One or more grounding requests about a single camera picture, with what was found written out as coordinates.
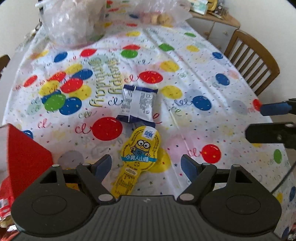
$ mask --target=chair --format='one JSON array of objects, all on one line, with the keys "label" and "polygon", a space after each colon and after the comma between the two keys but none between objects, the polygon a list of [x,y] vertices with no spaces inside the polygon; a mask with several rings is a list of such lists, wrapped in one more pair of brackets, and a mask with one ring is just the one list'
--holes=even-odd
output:
[{"label": "chair", "polygon": [[0,57],[0,78],[1,78],[1,71],[8,65],[10,58],[8,55],[3,55]]},{"label": "chair", "polygon": [[[258,96],[265,88],[279,75],[279,66],[273,56],[269,53],[269,51],[256,39],[254,39],[251,35],[240,31],[235,30],[231,40],[226,48],[226,51],[224,55],[227,58],[230,58],[234,47],[236,46],[237,40],[240,40],[242,43],[230,59],[231,63],[234,64],[236,68],[238,68],[244,61],[244,59],[247,58],[247,55],[250,50],[253,51],[253,53],[248,57],[248,59],[244,62],[244,64],[240,67],[239,72],[242,74],[243,71],[251,64],[252,59],[257,54],[258,57],[254,58],[255,61],[252,63],[252,65],[247,69],[247,71],[242,74],[243,78],[246,78],[248,75],[251,74],[252,70],[256,67],[258,62],[260,60],[263,61],[263,63],[251,74],[251,76],[247,79],[247,83],[249,84],[261,71],[261,69],[266,66],[266,69],[260,74],[260,76],[251,84],[251,89],[253,89],[266,75],[266,73],[269,71],[270,75],[267,77],[265,81],[263,81],[262,84],[259,85],[259,87],[256,89],[255,94]],[[247,49],[240,55],[242,49],[244,46],[247,46]]]}]

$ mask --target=cabinet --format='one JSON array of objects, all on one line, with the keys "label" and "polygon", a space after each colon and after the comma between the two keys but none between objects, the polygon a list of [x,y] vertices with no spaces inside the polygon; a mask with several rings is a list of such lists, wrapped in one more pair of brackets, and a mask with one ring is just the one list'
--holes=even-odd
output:
[{"label": "cabinet", "polygon": [[190,13],[193,17],[188,19],[187,23],[224,53],[233,32],[240,28],[240,23],[229,14],[222,20],[210,14],[200,15],[192,11]]}]

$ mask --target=red balloon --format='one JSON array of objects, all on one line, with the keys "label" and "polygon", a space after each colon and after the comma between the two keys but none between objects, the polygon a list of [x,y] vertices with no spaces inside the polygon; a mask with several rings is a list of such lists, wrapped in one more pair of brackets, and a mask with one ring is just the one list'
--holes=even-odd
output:
[{"label": "red balloon", "polygon": [[209,144],[206,145],[202,148],[201,151],[202,158],[207,162],[207,163],[216,163],[221,159],[221,151],[220,149],[213,145]]},{"label": "red balloon", "polygon": [[61,86],[61,91],[64,93],[71,93],[80,89],[83,85],[83,80],[78,78],[69,79],[65,84]]},{"label": "red balloon", "polygon": [[111,8],[108,12],[116,12],[116,11],[118,11],[119,10],[119,8],[117,7],[117,8]]},{"label": "red balloon", "polygon": [[60,71],[51,76],[47,81],[57,80],[58,82],[61,82],[65,77],[66,73],[64,71]]},{"label": "red balloon", "polygon": [[141,47],[135,44],[130,44],[126,45],[123,47],[123,49],[128,49],[128,50],[139,50]]},{"label": "red balloon", "polygon": [[101,141],[111,141],[122,133],[122,124],[114,117],[103,117],[98,119],[92,126],[93,135]]},{"label": "red balloon", "polygon": [[84,49],[80,53],[81,57],[89,57],[92,56],[96,52],[96,49]]},{"label": "red balloon", "polygon": [[28,78],[25,82],[24,82],[24,87],[29,87],[31,84],[33,84],[36,80],[37,80],[37,75],[33,75],[30,78]]},{"label": "red balloon", "polygon": [[136,27],[136,26],[138,26],[137,24],[135,24],[135,23],[127,23],[126,24],[128,27]]},{"label": "red balloon", "polygon": [[253,106],[254,106],[254,109],[255,109],[256,111],[260,111],[260,108],[261,108],[261,106],[262,106],[262,103],[260,102],[260,100],[258,100],[258,99],[254,99],[254,100],[253,100]]},{"label": "red balloon", "polygon": [[160,73],[155,71],[145,71],[139,74],[141,80],[148,84],[156,84],[163,80],[163,77]]}]

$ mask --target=cable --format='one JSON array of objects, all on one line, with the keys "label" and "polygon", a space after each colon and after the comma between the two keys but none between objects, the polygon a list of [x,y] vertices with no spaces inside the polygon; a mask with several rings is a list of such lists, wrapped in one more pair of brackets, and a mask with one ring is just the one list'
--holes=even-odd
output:
[{"label": "cable", "polygon": [[279,182],[279,184],[270,192],[271,194],[274,194],[276,190],[280,188],[281,185],[283,185],[284,181],[288,178],[288,176],[291,174],[291,172],[294,170],[296,167],[296,161],[294,164],[291,166],[290,170],[287,172],[287,174],[283,177],[283,179]]}]

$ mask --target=yellow snack package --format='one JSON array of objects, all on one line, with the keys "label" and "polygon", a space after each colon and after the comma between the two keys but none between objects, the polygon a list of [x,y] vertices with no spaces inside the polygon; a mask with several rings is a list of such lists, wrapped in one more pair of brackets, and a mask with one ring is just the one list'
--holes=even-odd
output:
[{"label": "yellow snack package", "polygon": [[111,190],[115,198],[131,193],[140,173],[155,164],[159,145],[160,135],[155,128],[141,126],[133,131],[121,151],[124,166]]}]

